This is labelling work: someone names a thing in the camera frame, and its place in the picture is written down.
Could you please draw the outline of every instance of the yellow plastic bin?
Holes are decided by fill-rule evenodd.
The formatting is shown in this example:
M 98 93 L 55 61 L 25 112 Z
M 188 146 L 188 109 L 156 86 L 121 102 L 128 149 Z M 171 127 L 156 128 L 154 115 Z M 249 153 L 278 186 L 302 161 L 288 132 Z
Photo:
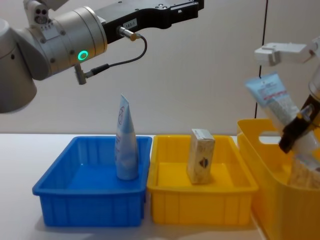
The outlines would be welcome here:
M 259 141 L 263 132 L 275 131 L 268 119 L 238 122 L 239 150 L 259 185 L 253 210 L 271 240 L 319 240 L 320 190 L 287 185 L 293 154 Z
M 155 223 L 243 226 L 250 222 L 257 184 L 233 139 L 214 137 L 212 182 L 206 185 L 192 185 L 187 175 L 190 135 L 154 138 L 147 189 Z

